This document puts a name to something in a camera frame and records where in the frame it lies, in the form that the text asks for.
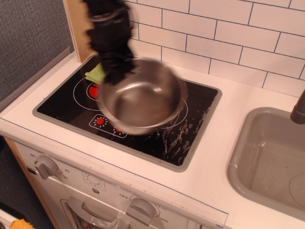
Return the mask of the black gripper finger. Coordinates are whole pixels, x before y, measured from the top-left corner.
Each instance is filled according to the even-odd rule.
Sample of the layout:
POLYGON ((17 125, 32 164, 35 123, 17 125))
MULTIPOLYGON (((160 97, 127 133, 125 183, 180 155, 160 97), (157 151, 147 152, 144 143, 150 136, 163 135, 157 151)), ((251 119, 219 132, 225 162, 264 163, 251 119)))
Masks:
POLYGON ((124 66, 109 66, 109 65, 103 65, 103 69, 105 72, 105 77, 102 81, 102 84, 111 84, 116 85, 122 80, 125 79, 125 75, 129 72, 128 68, 125 68, 124 66))

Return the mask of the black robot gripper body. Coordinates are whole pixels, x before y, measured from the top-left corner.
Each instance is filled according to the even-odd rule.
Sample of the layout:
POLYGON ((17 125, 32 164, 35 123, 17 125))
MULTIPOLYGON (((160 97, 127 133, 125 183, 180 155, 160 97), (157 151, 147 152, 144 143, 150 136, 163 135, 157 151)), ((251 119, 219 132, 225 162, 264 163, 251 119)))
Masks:
POLYGON ((90 18, 94 28, 87 31, 91 47, 99 54, 106 72, 128 72, 133 68, 133 53, 128 46, 131 38, 129 19, 123 16, 112 19, 90 18))

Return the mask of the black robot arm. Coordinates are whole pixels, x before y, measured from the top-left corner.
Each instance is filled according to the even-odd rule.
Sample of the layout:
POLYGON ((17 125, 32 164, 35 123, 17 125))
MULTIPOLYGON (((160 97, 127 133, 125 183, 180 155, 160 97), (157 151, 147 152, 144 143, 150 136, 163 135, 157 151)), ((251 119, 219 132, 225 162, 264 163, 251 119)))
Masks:
POLYGON ((132 26, 129 7, 123 0, 85 0, 88 19, 93 28, 86 31, 90 46, 100 57, 106 73, 105 83, 115 85, 125 78, 134 65, 128 46, 132 26))

